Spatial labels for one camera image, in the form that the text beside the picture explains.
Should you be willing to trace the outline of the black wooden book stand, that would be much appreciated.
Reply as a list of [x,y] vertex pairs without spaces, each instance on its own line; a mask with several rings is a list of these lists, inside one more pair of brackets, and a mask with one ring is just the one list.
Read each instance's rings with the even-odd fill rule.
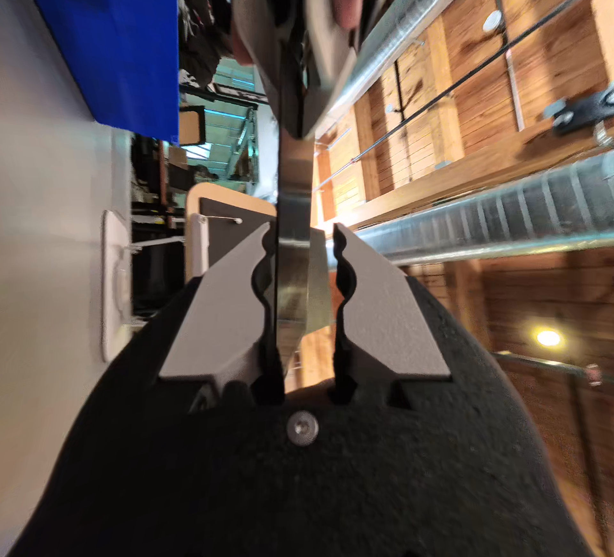
[[134,202],[129,221],[104,212],[101,353],[106,363],[185,283],[275,218],[267,201],[219,184],[198,183],[180,197],[183,207]]

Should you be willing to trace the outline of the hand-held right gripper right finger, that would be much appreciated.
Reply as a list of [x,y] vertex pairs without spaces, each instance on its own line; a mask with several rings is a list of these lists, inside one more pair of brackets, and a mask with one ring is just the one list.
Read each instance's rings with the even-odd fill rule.
[[406,277],[342,224],[334,226],[335,381],[329,397],[350,404],[370,391],[398,399],[409,382],[449,382],[451,370]]

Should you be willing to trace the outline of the blue plastic bin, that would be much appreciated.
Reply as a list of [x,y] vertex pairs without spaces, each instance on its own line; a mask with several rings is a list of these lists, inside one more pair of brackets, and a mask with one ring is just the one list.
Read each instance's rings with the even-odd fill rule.
[[35,0],[94,119],[179,139],[178,0]]

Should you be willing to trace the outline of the wooden black chair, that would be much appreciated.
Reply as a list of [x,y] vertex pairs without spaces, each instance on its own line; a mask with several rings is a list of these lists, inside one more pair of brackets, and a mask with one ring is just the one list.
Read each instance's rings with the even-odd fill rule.
[[187,106],[179,110],[180,147],[206,143],[206,112],[204,106]]

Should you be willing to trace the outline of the silver ventilation duct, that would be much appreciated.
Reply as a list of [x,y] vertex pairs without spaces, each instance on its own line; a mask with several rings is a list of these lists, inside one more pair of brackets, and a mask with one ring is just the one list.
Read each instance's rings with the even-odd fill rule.
[[322,137],[454,0],[394,0],[365,39],[356,66],[316,130]]
[[397,266],[613,246],[613,150],[354,231]]

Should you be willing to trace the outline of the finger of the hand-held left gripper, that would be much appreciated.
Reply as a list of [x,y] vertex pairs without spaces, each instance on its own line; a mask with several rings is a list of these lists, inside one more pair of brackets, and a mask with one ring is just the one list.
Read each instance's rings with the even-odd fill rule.
[[264,93],[280,128],[302,134],[299,67],[274,25],[267,0],[232,0],[236,31],[258,70]]
[[340,27],[332,0],[303,0],[308,46],[308,87],[303,98],[304,138],[314,137],[340,96],[356,64],[357,53],[350,31]]

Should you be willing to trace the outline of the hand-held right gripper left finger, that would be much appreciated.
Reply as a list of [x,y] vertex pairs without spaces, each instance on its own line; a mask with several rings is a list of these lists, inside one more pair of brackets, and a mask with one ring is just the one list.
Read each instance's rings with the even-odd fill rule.
[[241,382],[261,404],[284,401],[274,333],[272,223],[264,223],[204,273],[159,377],[197,380],[222,394]]

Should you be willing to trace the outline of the black ceiling rod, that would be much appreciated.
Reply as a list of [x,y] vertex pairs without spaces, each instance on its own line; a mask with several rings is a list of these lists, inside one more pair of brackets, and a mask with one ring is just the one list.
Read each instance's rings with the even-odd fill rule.
[[438,93],[433,99],[428,101],[424,106],[422,106],[421,108],[416,110],[414,113],[412,113],[407,119],[401,121],[392,130],[384,134],[381,138],[377,139],[371,146],[367,147],[366,149],[364,149],[364,151],[360,152],[357,156],[350,159],[350,161],[347,162],[345,165],[343,165],[341,168],[339,168],[338,170],[335,170],[334,173],[332,173],[330,176],[328,176],[326,179],[320,182],[319,185],[314,187],[314,189],[312,190],[312,193],[318,192],[321,189],[323,189],[324,186],[328,182],[331,182],[336,176],[340,175],[342,172],[348,169],[351,165],[357,164],[357,162],[359,162],[363,157],[365,157],[368,153],[370,153],[380,144],[390,139],[393,135],[401,131],[405,126],[409,125],[414,120],[418,119],[418,117],[420,117],[421,115],[429,111],[431,108],[437,105],[442,99],[452,95],[452,93],[454,93],[456,89],[464,85],[471,78],[479,74],[482,70],[486,69],[493,62],[495,62],[502,56],[506,55],[506,53],[509,50],[511,50],[512,47],[519,45],[523,40],[528,38],[534,32],[536,32],[537,30],[545,26],[547,23],[553,21],[556,17],[566,12],[568,9],[572,8],[574,5],[577,5],[580,1],[582,0],[564,0],[559,5],[554,7],[545,16],[541,17],[541,19],[539,19],[533,25],[528,27],[525,31],[521,32],[514,39],[509,40],[504,46],[499,48],[493,55],[486,58],[476,67],[474,67],[471,71],[469,71],[463,77],[461,77],[459,80],[457,80],[452,85],[445,88],[441,93]]
[[549,369],[580,377],[585,379],[590,386],[600,386],[605,383],[605,375],[595,364],[580,367],[565,362],[522,356],[511,352],[492,352],[491,355],[497,361],[513,362],[531,368]]

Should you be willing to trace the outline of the black ceiling bracket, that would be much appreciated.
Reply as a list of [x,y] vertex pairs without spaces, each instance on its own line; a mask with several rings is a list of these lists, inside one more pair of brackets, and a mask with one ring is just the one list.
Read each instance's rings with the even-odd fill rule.
[[552,118],[551,127],[557,136],[567,135],[611,120],[613,119],[613,85],[572,102],[560,99],[544,109],[543,118]]

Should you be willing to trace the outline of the ceiling light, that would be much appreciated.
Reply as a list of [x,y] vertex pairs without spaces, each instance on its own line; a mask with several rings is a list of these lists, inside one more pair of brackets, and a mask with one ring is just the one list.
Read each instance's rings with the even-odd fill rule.
[[564,350],[567,346],[564,334],[552,326],[535,326],[531,329],[531,339],[535,345],[557,352]]

